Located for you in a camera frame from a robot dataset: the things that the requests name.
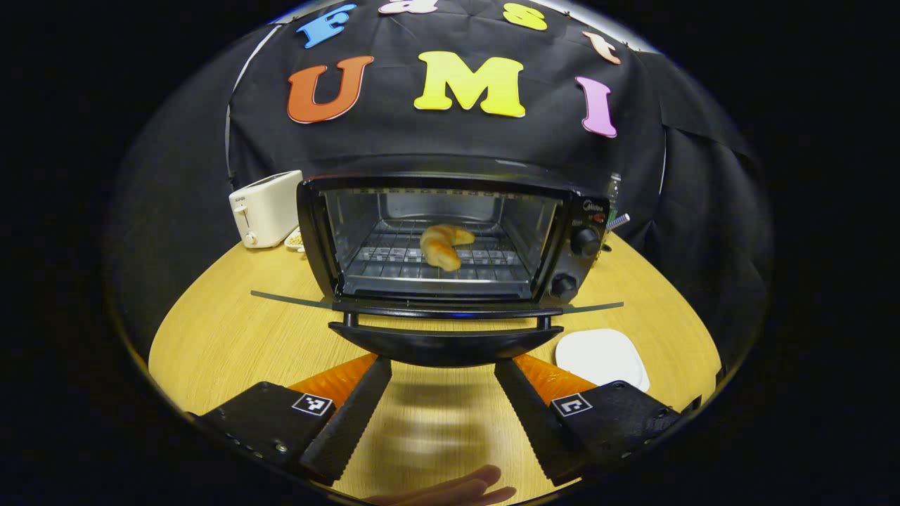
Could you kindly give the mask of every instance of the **finger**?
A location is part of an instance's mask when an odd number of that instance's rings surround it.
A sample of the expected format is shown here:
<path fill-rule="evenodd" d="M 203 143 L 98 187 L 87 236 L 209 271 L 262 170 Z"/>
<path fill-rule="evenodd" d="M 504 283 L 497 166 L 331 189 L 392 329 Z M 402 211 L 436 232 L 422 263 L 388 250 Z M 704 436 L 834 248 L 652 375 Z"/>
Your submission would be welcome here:
<path fill-rule="evenodd" d="M 482 497 L 486 490 L 488 485 L 482 480 L 470 480 L 449 489 L 429 492 L 398 502 L 396 506 L 460 506 Z"/>
<path fill-rule="evenodd" d="M 470 482 L 471 480 L 481 480 L 487 484 L 487 486 L 494 485 L 500 479 L 500 468 L 495 465 L 483 465 L 478 469 L 475 469 L 471 473 L 462 476 L 460 478 L 456 478 L 454 480 L 449 480 L 446 482 L 438 483 L 436 485 L 432 485 L 427 488 L 421 488 L 418 490 L 410 491 L 410 492 L 402 492 L 397 494 L 385 494 L 385 495 L 373 495 L 372 497 L 363 499 L 363 501 L 371 502 L 372 504 L 378 504 L 379 506 L 383 506 L 385 504 L 396 504 L 402 501 L 408 501 L 414 497 L 419 497 L 420 495 L 432 492 L 440 492 L 442 490 L 451 489 L 456 487 L 461 483 Z"/>
<path fill-rule="evenodd" d="M 488 506 L 488 504 L 497 504 L 498 502 L 504 502 L 505 500 L 511 498 L 516 495 L 516 489 L 513 487 L 503 487 L 501 489 L 497 489 L 491 493 L 485 493 L 482 497 L 475 499 L 473 501 L 469 501 L 466 504 L 461 504 L 460 506 Z"/>

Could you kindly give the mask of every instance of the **oven control knob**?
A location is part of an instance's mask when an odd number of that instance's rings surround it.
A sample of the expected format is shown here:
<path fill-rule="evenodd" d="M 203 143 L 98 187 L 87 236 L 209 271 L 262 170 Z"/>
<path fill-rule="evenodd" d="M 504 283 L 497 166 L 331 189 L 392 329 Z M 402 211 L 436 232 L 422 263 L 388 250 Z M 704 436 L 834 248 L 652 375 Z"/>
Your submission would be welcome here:
<path fill-rule="evenodd" d="M 576 257 L 593 258 L 600 251 L 600 237 L 590 227 L 581 227 L 571 235 L 571 252 Z"/>
<path fill-rule="evenodd" d="M 567 274 L 560 274 L 550 284 L 550 295 L 567 303 L 578 293 L 578 281 Z"/>

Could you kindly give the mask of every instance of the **croissant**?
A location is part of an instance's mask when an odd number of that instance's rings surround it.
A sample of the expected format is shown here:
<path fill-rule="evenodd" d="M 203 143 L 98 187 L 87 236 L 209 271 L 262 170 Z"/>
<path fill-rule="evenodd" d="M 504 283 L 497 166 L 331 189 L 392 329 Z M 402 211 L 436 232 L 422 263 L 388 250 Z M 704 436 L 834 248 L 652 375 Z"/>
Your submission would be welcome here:
<path fill-rule="evenodd" d="M 418 245 L 422 248 L 422 255 L 430 266 L 440 267 L 449 272 L 455 271 L 462 264 L 453 246 L 473 242 L 475 236 L 462 227 L 434 225 L 422 232 Z"/>

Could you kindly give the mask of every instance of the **orange letter u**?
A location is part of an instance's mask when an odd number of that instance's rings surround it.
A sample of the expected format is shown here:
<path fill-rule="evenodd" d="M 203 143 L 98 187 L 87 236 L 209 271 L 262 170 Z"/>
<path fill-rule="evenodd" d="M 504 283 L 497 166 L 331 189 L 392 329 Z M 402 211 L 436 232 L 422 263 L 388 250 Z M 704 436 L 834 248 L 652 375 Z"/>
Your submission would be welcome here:
<path fill-rule="evenodd" d="M 305 68 L 288 77 L 291 93 L 287 99 L 287 114 L 297 123 L 315 123 L 333 120 L 350 110 L 359 98 L 359 88 L 363 83 L 363 70 L 372 63 L 371 56 L 357 56 L 342 59 L 337 68 L 344 70 L 340 80 L 340 92 L 327 104 L 316 104 L 316 83 L 328 68 L 324 65 Z"/>

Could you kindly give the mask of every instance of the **letter m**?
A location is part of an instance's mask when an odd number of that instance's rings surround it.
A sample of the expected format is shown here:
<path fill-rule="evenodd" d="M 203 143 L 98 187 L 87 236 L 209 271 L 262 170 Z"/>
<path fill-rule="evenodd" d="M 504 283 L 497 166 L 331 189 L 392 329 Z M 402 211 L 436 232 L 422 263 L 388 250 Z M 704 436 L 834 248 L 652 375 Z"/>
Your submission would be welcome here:
<path fill-rule="evenodd" d="M 446 97 L 446 86 L 459 104 L 468 111 L 488 89 L 488 97 L 481 101 L 481 109 L 490 114 L 521 118 L 525 107 L 518 102 L 518 73 L 522 64 L 514 59 L 491 58 L 472 72 L 456 53 L 428 51 L 418 55 L 427 64 L 425 91 L 413 104 L 417 109 L 444 111 L 453 105 Z"/>

